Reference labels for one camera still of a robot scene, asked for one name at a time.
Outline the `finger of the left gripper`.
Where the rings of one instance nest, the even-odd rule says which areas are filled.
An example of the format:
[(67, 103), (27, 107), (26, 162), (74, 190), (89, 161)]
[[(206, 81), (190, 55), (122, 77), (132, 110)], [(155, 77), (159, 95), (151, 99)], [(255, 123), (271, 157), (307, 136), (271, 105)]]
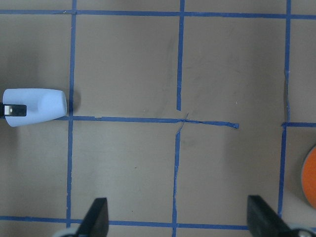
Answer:
[(19, 104), (0, 103), (0, 118), (6, 117), (25, 117), (27, 115), (27, 106)]

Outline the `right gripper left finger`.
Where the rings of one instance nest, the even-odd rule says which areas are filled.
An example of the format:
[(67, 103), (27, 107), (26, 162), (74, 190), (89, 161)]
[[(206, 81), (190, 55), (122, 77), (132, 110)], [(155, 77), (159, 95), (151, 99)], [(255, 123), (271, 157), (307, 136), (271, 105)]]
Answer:
[(107, 198), (96, 198), (76, 231), (77, 237), (106, 237), (109, 231)]

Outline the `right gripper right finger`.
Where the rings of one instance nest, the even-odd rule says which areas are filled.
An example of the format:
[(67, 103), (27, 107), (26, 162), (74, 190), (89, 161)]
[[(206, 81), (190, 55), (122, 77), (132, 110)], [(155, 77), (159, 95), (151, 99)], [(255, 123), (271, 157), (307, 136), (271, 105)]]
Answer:
[(253, 237), (298, 237), (259, 195), (247, 197), (247, 226)]

